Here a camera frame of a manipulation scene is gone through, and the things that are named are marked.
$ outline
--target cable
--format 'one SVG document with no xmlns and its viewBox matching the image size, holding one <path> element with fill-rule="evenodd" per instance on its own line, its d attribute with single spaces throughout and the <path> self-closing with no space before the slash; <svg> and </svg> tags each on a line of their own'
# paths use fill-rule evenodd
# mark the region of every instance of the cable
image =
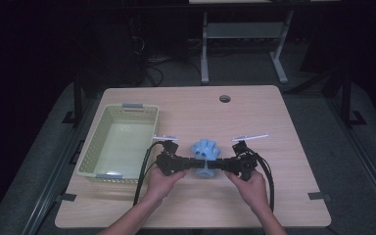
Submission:
<svg viewBox="0 0 376 235">
<path fill-rule="evenodd" d="M 148 62 L 150 63 L 161 63 L 161 62 L 166 62 L 172 60 L 172 57 L 159 57 L 159 58 L 149 58 Z"/>
<path fill-rule="evenodd" d="M 256 154 L 252 149 L 249 147 L 244 147 L 248 152 L 252 153 L 252 155 L 256 155 L 258 157 L 258 163 L 261 165 L 261 168 L 264 171 L 264 174 L 266 175 L 268 186 L 270 190 L 270 200 L 269 200 L 269 206 L 271 208 L 271 211 L 274 210 L 274 182 L 273 177 L 271 175 L 271 168 L 268 162 L 262 158 L 260 155 Z"/>
<path fill-rule="evenodd" d="M 198 69 L 198 67 L 195 66 L 194 63 L 192 63 L 192 62 L 187 62 L 187 63 L 188 63 L 188 65 L 192 66 L 192 67 L 197 71 L 197 73 L 198 73 L 199 75 L 201 75 L 201 71 L 200 71 L 200 69 Z"/>
<path fill-rule="evenodd" d="M 142 37 L 138 37 L 138 36 L 133 36 L 132 37 L 133 39 L 137 39 L 137 40 L 140 40 L 142 42 L 142 46 L 141 48 L 139 49 L 139 51 L 135 51 L 134 53 L 136 53 L 137 55 L 141 55 L 143 50 L 145 49 L 145 41 L 143 40 Z"/>
<path fill-rule="evenodd" d="M 158 83 L 156 83 L 155 80 L 152 78 L 152 76 L 146 71 L 146 77 L 152 83 L 152 86 L 154 86 L 154 87 L 160 86 L 161 83 L 164 81 L 164 73 L 161 70 L 159 70 L 157 68 L 153 68 L 153 67 L 146 67 L 146 69 L 157 71 L 161 75 L 160 81 Z"/>
<path fill-rule="evenodd" d="M 149 165 L 149 167 L 146 169 L 146 172 L 145 172 L 145 175 L 143 176 L 143 178 L 146 177 L 146 174 L 148 173 L 148 171 L 152 168 L 152 166 L 154 166 L 154 164 L 156 163 L 157 161 L 154 161 L 151 165 Z"/>
<path fill-rule="evenodd" d="M 146 164 L 148 163 L 149 156 L 151 156 L 151 151 L 156 146 L 157 144 L 163 144 L 164 141 L 157 141 L 149 147 L 149 149 L 146 150 L 145 158 L 143 159 L 142 167 L 140 168 L 140 174 L 139 174 L 139 179 L 137 181 L 137 186 L 136 186 L 136 192 L 135 192 L 135 198 L 133 200 L 133 206 L 135 206 L 138 201 L 139 201 L 139 195 L 140 195 L 140 190 L 142 189 L 142 184 L 143 184 L 143 179 L 145 178 L 146 175 Z"/>
</svg>

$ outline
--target plastic basket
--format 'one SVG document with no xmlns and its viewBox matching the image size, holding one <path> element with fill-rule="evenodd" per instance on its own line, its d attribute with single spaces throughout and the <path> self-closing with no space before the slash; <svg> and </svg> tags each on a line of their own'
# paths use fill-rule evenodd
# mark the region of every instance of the plastic basket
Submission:
<svg viewBox="0 0 376 235">
<path fill-rule="evenodd" d="M 157 131 L 159 107 L 116 104 L 105 107 L 77 174 L 90 181 L 137 183 L 146 150 Z"/>
</svg>

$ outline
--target blue plastic piece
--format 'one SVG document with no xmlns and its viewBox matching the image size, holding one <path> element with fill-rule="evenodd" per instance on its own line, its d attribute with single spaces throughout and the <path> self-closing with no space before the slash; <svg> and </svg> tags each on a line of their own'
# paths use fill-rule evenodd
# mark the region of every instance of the blue plastic piece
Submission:
<svg viewBox="0 0 376 235">
<path fill-rule="evenodd" d="M 191 152 L 197 160 L 215 161 L 221 151 L 216 147 L 215 141 L 202 139 L 191 147 Z M 204 168 L 196 169 L 196 174 L 200 178 L 214 178 L 215 169 L 209 169 L 207 164 Z"/>
</svg>

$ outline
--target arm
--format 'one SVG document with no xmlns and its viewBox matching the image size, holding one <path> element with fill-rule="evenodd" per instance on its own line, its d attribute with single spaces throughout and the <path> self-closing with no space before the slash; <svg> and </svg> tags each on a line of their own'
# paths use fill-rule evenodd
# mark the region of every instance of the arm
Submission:
<svg viewBox="0 0 376 235">
<path fill-rule="evenodd" d="M 252 212 L 258 217 L 267 235 L 286 234 L 285 229 L 268 206 L 265 180 L 261 173 L 253 170 L 252 177 L 247 182 L 234 173 L 226 171 L 224 173 L 237 187 L 244 202 L 250 206 Z"/>
<path fill-rule="evenodd" d="M 99 234 L 135 234 L 155 209 L 161 205 L 176 181 L 183 178 L 187 173 L 188 170 L 176 172 L 171 176 L 164 176 L 159 168 L 153 168 L 145 197 Z"/>
</svg>

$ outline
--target wooden table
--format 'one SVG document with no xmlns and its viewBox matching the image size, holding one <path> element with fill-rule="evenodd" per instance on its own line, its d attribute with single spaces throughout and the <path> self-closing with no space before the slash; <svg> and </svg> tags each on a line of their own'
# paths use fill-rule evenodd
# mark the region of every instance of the wooden table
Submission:
<svg viewBox="0 0 376 235">
<path fill-rule="evenodd" d="M 221 95 L 231 98 L 219 101 Z M 160 107 L 159 135 L 179 136 L 177 155 L 194 157 L 189 148 L 202 138 L 216 141 L 220 158 L 234 156 L 234 136 L 269 137 L 247 141 L 270 164 L 274 179 L 274 213 L 286 227 L 323 227 L 331 222 L 305 152 L 281 94 L 275 86 L 200 86 L 108 89 L 102 97 L 88 136 L 108 104 L 141 103 Z M 89 144 L 87 137 L 84 148 Z M 56 218 L 62 228 L 107 227 L 132 206 L 134 187 L 95 184 L 73 174 L 68 194 Z M 194 170 L 178 181 L 144 227 L 228 228 L 260 227 L 235 186 L 222 171 L 213 179 L 199 179 Z"/>
</svg>

